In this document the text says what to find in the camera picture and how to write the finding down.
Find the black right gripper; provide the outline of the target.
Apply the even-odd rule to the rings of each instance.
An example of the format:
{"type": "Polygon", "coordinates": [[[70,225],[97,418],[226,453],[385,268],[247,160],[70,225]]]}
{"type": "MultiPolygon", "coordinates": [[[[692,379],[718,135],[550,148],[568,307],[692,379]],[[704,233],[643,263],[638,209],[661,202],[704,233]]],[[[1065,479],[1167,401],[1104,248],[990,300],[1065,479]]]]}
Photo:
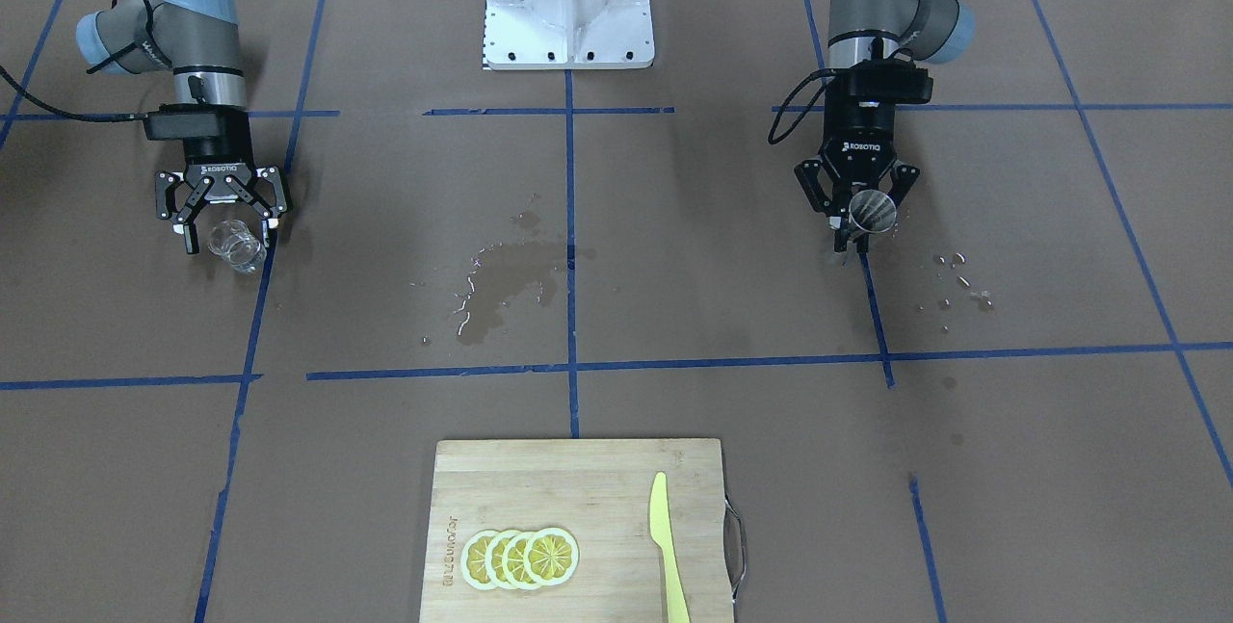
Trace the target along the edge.
{"type": "Polygon", "coordinates": [[[199,253],[197,218],[206,204],[247,204],[261,220],[261,242],[272,243],[292,210],[289,183],[277,167],[256,167],[247,123],[224,139],[171,141],[182,146],[185,169],[157,175],[157,212],[171,222],[186,253],[199,253]]]}

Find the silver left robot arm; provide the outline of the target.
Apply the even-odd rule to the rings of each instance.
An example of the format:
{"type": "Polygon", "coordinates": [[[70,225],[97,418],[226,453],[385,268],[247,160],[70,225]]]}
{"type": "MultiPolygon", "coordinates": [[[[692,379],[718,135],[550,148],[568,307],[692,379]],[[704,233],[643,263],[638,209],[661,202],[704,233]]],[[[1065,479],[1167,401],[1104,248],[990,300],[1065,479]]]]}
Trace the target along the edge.
{"type": "Polygon", "coordinates": [[[920,178],[895,149],[896,110],[930,102],[928,65],[956,60],[974,30],[959,0],[829,0],[829,60],[813,74],[821,144],[797,178],[826,216],[837,253],[867,253],[870,238],[896,223],[920,178]]]}

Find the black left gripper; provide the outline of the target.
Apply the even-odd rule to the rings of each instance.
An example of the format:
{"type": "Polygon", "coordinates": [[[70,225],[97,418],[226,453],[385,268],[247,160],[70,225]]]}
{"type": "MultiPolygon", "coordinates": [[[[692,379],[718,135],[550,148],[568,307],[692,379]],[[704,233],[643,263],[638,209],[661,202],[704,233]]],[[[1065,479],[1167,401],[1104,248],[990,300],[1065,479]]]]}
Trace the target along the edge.
{"type": "Polygon", "coordinates": [[[816,157],[794,169],[813,211],[826,216],[836,253],[850,249],[850,204],[854,194],[877,190],[882,179],[889,180],[887,194],[895,212],[891,227],[882,233],[889,237],[903,220],[907,192],[921,176],[919,167],[899,162],[894,146],[896,107],[910,104],[840,100],[829,93],[829,83],[845,69],[824,72],[829,81],[822,91],[822,142],[816,157]]]}

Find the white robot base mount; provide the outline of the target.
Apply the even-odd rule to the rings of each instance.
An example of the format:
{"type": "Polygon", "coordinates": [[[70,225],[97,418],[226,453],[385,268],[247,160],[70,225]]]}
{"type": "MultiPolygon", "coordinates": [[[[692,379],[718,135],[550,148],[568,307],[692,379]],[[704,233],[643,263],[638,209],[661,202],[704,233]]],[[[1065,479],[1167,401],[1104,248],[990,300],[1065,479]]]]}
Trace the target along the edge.
{"type": "Polygon", "coordinates": [[[651,0],[485,0],[487,70],[642,69],[655,58],[651,0]]]}

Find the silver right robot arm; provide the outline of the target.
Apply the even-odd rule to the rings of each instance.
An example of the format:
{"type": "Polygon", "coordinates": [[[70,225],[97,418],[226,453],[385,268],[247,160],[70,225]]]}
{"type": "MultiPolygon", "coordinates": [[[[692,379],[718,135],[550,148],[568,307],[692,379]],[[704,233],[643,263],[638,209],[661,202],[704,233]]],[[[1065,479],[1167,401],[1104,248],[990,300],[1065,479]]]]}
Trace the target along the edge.
{"type": "Polygon", "coordinates": [[[152,141],[182,144],[182,171],[159,171],[157,213],[199,252],[197,215],[211,204],[247,204],[264,245],[291,208],[277,167],[256,167],[234,0],[120,0],[88,14],[76,44],[92,73],[171,72],[176,101],[145,115],[152,141]]]}

